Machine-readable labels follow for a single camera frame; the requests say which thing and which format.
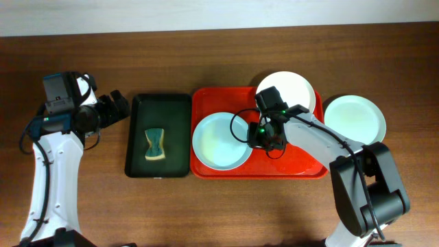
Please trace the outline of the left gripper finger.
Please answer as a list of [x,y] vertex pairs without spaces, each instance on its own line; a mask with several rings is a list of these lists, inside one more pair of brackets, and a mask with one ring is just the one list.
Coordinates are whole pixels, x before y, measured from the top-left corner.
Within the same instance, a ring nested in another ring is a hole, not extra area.
[[116,123],[119,119],[116,104],[108,95],[102,95],[99,97],[99,116],[101,127],[108,127]]
[[120,93],[119,90],[114,90],[110,93],[115,106],[117,108],[118,120],[125,119],[130,116],[130,105],[128,100]]

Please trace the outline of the light blue plate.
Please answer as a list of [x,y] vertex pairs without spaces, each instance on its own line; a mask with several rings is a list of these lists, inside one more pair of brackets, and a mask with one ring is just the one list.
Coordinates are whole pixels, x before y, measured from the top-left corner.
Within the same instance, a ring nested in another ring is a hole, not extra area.
[[248,124],[232,113],[213,113],[202,119],[193,132],[192,148],[201,163],[217,171],[243,165],[252,154],[245,143]]

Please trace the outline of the green yellow sponge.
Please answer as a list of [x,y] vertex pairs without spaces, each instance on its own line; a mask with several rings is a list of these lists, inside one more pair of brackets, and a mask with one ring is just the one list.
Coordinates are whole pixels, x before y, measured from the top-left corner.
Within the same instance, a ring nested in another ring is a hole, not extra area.
[[150,128],[145,131],[148,148],[145,153],[147,161],[157,161],[165,158],[163,147],[164,130],[162,128]]

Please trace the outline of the light green plate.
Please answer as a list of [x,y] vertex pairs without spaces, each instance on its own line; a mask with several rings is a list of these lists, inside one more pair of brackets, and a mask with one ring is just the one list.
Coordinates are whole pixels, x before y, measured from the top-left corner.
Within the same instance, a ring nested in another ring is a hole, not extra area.
[[331,101],[324,111],[324,123],[339,134],[370,145],[384,140],[387,125],[381,110],[369,99],[343,95]]

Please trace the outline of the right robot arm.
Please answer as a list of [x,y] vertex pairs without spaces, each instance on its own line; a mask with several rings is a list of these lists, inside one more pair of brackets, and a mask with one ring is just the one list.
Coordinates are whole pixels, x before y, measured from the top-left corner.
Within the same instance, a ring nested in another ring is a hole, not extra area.
[[338,134],[301,105],[260,108],[247,143],[265,152],[287,144],[304,150],[330,171],[340,223],[325,246],[368,246],[384,240],[383,229],[410,210],[410,200],[389,148]]

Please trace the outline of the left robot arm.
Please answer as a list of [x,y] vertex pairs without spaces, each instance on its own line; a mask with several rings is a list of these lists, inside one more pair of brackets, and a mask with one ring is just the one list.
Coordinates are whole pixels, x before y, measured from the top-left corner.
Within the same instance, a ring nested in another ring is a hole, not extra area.
[[20,246],[92,246],[78,220],[78,171],[85,139],[130,114],[118,91],[92,92],[47,101],[27,125],[35,175]]

